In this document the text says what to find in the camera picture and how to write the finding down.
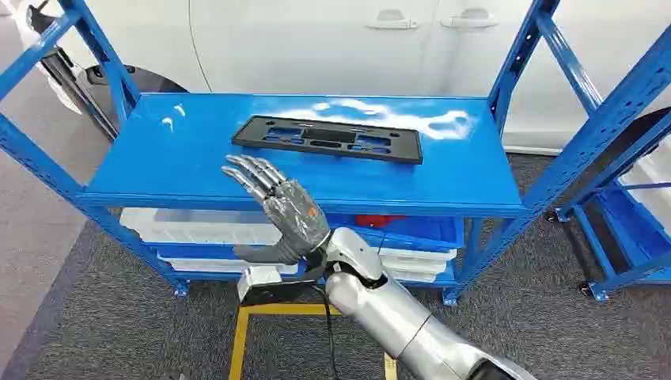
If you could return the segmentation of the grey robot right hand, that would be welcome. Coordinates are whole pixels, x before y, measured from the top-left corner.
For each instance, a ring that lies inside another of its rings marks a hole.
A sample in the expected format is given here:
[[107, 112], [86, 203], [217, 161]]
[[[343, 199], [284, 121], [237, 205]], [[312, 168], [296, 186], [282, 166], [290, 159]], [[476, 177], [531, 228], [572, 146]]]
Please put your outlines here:
[[265, 158], [228, 154], [226, 160], [231, 165], [221, 171], [259, 203], [281, 233], [274, 245], [235, 246], [237, 257], [250, 263], [292, 265], [328, 239], [331, 229], [323, 211], [295, 179]]

